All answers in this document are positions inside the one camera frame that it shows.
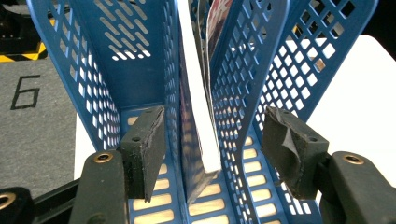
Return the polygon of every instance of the white surface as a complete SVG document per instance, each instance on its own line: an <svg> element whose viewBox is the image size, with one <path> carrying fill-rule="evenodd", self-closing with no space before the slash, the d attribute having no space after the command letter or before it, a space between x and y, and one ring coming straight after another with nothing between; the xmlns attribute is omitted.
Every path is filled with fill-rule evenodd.
<svg viewBox="0 0 396 224"><path fill-rule="evenodd" d="M84 167L85 160L95 153L95 148L88 136L87 131L85 131L84 125L77 115L76 118L76 151L75 151L75 172L74 178L78 179L81 177L82 168Z"/></svg>
<svg viewBox="0 0 396 224"><path fill-rule="evenodd" d="M396 62L370 36L360 36L308 125L330 142L372 161L396 187Z"/></svg>

